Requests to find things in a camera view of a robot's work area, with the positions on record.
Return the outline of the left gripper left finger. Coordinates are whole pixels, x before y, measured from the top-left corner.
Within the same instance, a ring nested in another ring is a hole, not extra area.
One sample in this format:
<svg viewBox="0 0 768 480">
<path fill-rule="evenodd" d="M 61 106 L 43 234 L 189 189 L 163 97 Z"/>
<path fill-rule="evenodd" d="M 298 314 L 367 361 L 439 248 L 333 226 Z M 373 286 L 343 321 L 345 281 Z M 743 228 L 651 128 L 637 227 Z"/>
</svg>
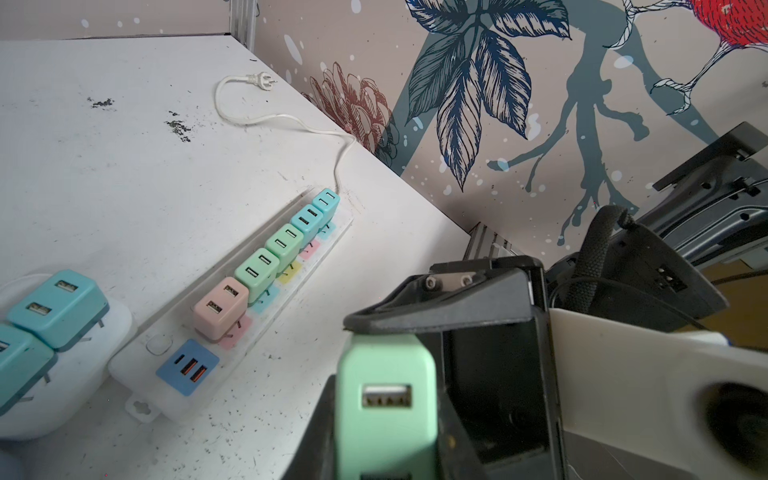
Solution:
<svg viewBox="0 0 768 480">
<path fill-rule="evenodd" d="M 336 376 L 328 377 L 283 480 L 334 480 Z"/>
</svg>

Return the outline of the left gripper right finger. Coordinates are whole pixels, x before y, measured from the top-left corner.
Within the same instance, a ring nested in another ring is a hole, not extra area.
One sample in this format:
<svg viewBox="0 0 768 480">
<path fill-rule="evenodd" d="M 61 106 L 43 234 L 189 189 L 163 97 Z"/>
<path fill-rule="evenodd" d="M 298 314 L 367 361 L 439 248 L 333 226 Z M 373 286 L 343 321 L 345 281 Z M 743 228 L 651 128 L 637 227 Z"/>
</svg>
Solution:
<svg viewBox="0 0 768 480">
<path fill-rule="evenodd" d="M 437 478 L 442 480 L 487 479 L 483 464 L 448 394 L 437 390 Z"/>
</svg>

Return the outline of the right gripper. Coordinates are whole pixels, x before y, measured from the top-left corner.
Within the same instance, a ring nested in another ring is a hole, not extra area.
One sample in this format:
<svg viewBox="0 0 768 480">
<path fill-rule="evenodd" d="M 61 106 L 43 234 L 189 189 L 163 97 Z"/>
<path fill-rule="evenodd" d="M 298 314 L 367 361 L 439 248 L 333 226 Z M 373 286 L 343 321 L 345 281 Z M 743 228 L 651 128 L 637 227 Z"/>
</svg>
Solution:
<svg viewBox="0 0 768 480">
<path fill-rule="evenodd" d="M 351 313 L 362 335 L 423 334 L 487 479 L 567 476 L 542 263 L 530 256 L 438 263 Z"/>
</svg>

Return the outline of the green plug adapter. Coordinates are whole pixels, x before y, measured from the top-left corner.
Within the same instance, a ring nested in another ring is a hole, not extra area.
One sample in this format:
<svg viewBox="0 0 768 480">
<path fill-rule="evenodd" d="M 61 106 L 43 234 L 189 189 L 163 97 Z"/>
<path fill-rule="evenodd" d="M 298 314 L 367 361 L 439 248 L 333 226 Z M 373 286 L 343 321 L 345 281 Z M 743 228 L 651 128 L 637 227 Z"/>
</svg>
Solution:
<svg viewBox="0 0 768 480">
<path fill-rule="evenodd" d="M 234 272 L 234 278 L 248 290 L 248 305 L 252 305 L 275 280 L 280 260 L 266 248 L 259 248 Z"/>
<path fill-rule="evenodd" d="M 35 335 L 1 324 L 1 415 L 6 414 L 58 360 Z"/>
<path fill-rule="evenodd" d="M 411 334 L 352 335 L 335 392 L 338 479 L 435 479 L 436 365 Z"/>
<path fill-rule="evenodd" d="M 281 226 L 265 243 L 265 248 L 279 260 L 278 271 L 283 272 L 302 249 L 304 234 L 293 224 Z"/>
</svg>

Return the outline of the long white power strip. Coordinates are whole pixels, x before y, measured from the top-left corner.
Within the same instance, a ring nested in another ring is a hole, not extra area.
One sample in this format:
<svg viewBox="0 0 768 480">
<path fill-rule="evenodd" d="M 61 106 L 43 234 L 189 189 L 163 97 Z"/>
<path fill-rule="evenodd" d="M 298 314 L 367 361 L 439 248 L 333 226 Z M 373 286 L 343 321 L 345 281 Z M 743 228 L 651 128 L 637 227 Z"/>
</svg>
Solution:
<svg viewBox="0 0 768 480">
<path fill-rule="evenodd" d="M 300 250 L 293 262 L 218 341 L 212 342 L 194 328 L 195 304 L 259 248 L 304 205 L 322 191 L 305 191 L 269 222 L 257 229 L 232 252 L 204 273 L 144 326 L 109 362 L 112 377 L 131 392 L 125 409 L 135 419 L 149 423 L 164 415 L 186 422 L 205 408 L 249 351 L 271 327 L 280 312 L 302 288 L 352 224 L 346 200 L 332 220 Z"/>
</svg>

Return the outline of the brown plug adapter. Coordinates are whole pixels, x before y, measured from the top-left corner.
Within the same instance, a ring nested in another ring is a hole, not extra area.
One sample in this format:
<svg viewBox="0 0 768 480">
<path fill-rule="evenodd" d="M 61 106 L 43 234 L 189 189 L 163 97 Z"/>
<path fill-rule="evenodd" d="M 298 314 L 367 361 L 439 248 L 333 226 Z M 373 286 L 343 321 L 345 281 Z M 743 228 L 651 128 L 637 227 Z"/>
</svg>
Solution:
<svg viewBox="0 0 768 480">
<path fill-rule="evenodd" d="M 205 338 L 218 342 L 246 312 L 249 291 L 233 277 L 225 277 L 198 301 L 194 328 Z"/>
</svg>

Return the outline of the teal plug adapter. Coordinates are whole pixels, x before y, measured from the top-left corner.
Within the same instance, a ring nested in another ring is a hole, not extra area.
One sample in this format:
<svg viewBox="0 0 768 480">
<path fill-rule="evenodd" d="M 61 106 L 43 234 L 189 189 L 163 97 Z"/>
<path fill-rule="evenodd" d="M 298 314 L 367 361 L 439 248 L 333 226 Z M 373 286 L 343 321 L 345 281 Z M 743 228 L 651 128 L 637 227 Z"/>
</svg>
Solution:
<svg viewBox="0 0 768 480">
<path fill-rule="evenodd" d="M 66 351 L 109 310 L 109 302 L 94 280 L 61 270 L 13 305 L 7 319 L 53 350 Z"/>
<path fill-rule="evenodd" d="M 325 216 L 321 209 L 315 205 L 304 205 L 291 218 L 290 223 L 303 235 L 300 249 L 303 250 L 317 235 L 319 230 L 326 224 Z"/>
<path fill-rule="evenodd" d="M 332 220 L 339 204 L 339 195 L 329 188 L 323 189 L 312 199 L 312 208 L 321 215 L 320 226 L 325 226 Z"/>
</svg>

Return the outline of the white square power socket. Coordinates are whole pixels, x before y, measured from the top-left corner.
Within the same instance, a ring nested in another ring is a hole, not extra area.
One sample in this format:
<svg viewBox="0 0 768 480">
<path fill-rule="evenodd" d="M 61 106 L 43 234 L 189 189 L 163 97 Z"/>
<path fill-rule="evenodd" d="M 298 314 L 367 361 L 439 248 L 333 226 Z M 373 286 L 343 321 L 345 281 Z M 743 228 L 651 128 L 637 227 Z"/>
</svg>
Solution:
<svg viewBox="0 0 768 480">
<path fill-rule="evenodd" d="M 1 324 L 11 324 L 7 319 L 11 307 L 54 274 L 31 274 L 3 285 Z M 108 361 L 135 334 L 136 325 L 125 305 L 105 296 L 109 312 L 71 349 L 54 350 L 58 357 L 56 364 L 6 414 L 1 415 L 2 439 L 31 440 L 53 432 L 66 423 L 107 379 Z"/>
</svg>

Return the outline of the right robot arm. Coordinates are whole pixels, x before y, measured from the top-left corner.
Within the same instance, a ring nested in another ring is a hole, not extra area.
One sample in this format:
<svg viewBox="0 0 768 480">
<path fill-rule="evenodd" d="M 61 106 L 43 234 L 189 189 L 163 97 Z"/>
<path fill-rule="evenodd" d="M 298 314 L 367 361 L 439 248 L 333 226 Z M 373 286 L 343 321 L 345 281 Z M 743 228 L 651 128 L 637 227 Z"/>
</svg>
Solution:
<svg viewBox="0 0 768 480">
<path fill-rule="evenodd" d="M 766 244 L 766 145 L 739 124 L 659 180 L 643 216 L 601 208 L 550 268 L 495 246 L 346 317 L 427 339 L 443 476 L 564 479 L 572 433 L 699 478 L 766 477 L 767 353 L 704 327 L 728 303 L 701 271 Z"/>
</svg>

